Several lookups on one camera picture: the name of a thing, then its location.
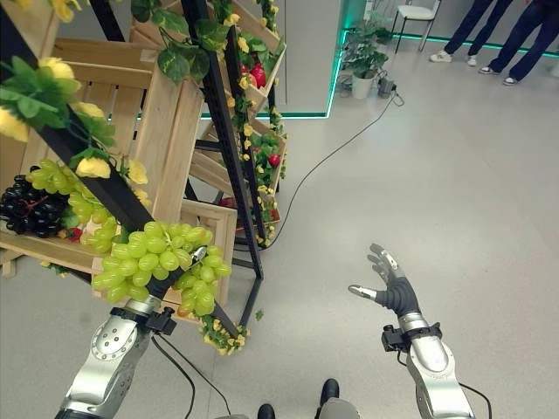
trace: power cord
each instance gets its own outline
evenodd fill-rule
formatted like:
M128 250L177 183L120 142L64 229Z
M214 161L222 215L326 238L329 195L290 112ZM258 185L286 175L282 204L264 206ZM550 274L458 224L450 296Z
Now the power cord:
M359 131L357 134L355 134L353 137L351 137L349 140L345 141L343 144L341 144L337 149L335 149L334 151L332 151L329 155L327 155L326 157L324 157L322 160L320 160L318 163L316 163L316 165L311 168L311 170L300 180L299 184L297 185L297 188L295 189L295 192L293 193L293 196L291 197L291 201L289 202L289 206L287 207L287 213L286 216L284 217L284 221L281 224L281 227L279 227L279 231L278 234L276 234L276 238L274 238L273 242L268 246L265 247L264 249L260 249L260 251L267 251L268 249L270 249L280 238L280 234L281 231L283 231L283 228L285 227L286 223L287 223L287 219L289 218L289 212L291 211L291 206L293 205L293 200L295 199L295 197L297 196L297 193L299 192L300 187L302 186L302 184L305 182L305 180L325 161L327 161L330 157L332 157L333 155L335 155L338 151L342 150L344 147L346 147L347 145L351 144L359 135L363 134L365 131L367 131L370 127L372 127L373 125L375 125L384 115L384 113L386 113L386 111L388 110L390 104L394 102L394 104L398 107L403 106L404 105L404 99L402 98L402 96L400 96L398 94L398 92L395 90L392 92L391 96L390 96L390 100L388 101L388 103L386 104L386 106L384 107L383 111L381 112L380 115L378 115L374 120L372 120L369 124L367 124L367 126L365 126L365 128L363 128L361 131ZM234 249L235 251L248 251L247 249Z
M224 394L219 391L219 389L214 386L210 380L208 380L204 374L202 374L202 372L200 372L200 370L196 367L196 365L194 365L192 362L189 361L189 359L183 355L183 353L181 353L181 351L179 351L175 345L173 345L171 342L169 342L167 339L165 339L163 336L161 336L160 334L158 335L160 339L162 339L167 345L169 345L170 347L173 348L173 350L181 357L183 358L191 367L192 369L194 369L198 375L200 375L208 384L210 384L210 386L217 391L217 393L221 396L222 399L224 399L224 403L225 403L225 408L227 409L227 414L230 416L231 415L231 410L229 409L229 403L227 402L227 398L224 396Z
M151 341L154 342L155 347L159 349L159 351L165 356L165 358L167 358L171 362L171 364L173 364L181 373L183 373L184 377L188 380L190 386L192 387L192 398L190 399L189 411L186 412L186 416L184 417L184 419L188 419L190 413L192 413L192 409L194 408L194 398L196 397L196 386L194 385L194 382L192 381L190 376L186 373L186 371L184 371L183 368L179 365L179 363L175 361L175 358L173 358L165 349L161 347L161 345L159 345L159 343L157 343L157 340L155 340L155 336L151 337Z
M405 362L400 360L400 355L401 354L402 354L402 351L398 351L398 355L396 357L398 363L400 365L403 365L404 367L408 367L408 364L406 364ZM470 390L471 392L475 393L476 395L479 395L480 397L482 397L483 400L485 400L486 403L487 403L487 417L488 417L488 419L493 419L493 410L491 409L491 402L489 401L489 398L486 395L484 395L483 393L481 393L479 390L476 390L475 388L470 387L470 386L464 384L463 382L459 381L458 384L461 387L466 388L466 389Z

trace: robotic hand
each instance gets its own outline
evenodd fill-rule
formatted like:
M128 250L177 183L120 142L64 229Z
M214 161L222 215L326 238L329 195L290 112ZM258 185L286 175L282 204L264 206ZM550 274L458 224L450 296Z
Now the robotic hand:
M407 368L416 383L416 398L423 419L474 418L454 373L450 348L441 341L439 323L429 326L419 309L410 282L398 262L381 246L370 246L369 260L386 284L386 291L360 285L349 290L394 311L400 328L385 326L384 349L407 354Z
M205 252L203 246L193 253L192 266ZM149 295L143 302L130 299L124 307L111 310L108 320L95 331L87 360L55 419L112 419L116 415L151 334L171 334L175 328L174 311L165 307L156 313L160 305L160 299Z

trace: jeans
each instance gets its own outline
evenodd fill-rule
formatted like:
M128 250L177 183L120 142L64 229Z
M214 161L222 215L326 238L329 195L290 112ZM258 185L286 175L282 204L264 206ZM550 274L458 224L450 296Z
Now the jeans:
M489 9L489 6L493 0L474 0L472 8L467 12L464 20L460 24L459 28L452 35L451 40L446 44L445 51L449 54L453 54L460 46L466 41L466 38L472 32L475 25L480 21L483 14ZM495 26L499 23L499 20L505 14L508 6L513 2L513 0L497 0L497 4L493 8L491 15L489 16L486 25L481 29L478 36L473 41L472 46L468 55L476 55L483 44L487 42Z
M507 42L500 50L499 56L494 59L489 67L494 72L501 72L507 66L515 53L522 46L526 38L541 25L540 33L534 44L524 57L510 69L509 76L513 79L522 80L534 68L548 46L559 35L559 9L531 3L516 22L513 30L508 36Z

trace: chair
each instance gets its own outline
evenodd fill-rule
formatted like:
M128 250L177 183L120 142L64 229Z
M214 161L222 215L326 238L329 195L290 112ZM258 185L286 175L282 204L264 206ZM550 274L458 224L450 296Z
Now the chair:
M437 16L438 7L440 6L441 0L435 0L435 4L433 5L432 9L427 7L420 7L420 6L412 6L411 1L407 1L406 4L398 6L396 17L394 18L394 24L392 25L392 36L394 36L394 28L396 27L396 21L398 19L398 15L402 15L404 18L404 23L402 24L402 30L400 31L400 37L398 38L398 43L396 45L396 51L394 54L398 53L398 48L400 47L400 41L402 40L402 34L404 33L404 27L408 20L419 20L424 22L429 22L427 24L427 28L425 29L425 33L421 38L421 43L419 44L419 50L422 51L425 42L427 41L427 37L431 32L431 28L433 26L433 22L435 21L435 17Z

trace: white flower pot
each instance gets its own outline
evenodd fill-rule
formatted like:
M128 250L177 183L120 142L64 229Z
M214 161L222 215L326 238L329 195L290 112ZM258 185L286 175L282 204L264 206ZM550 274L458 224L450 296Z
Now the white flower pot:
M559 77L559 60L557 61L555 67L551 69L551 75L555 77Z
M369 96L369 90L373 79L359 79L354 74L351 78L351 93L356 99L365 99Z

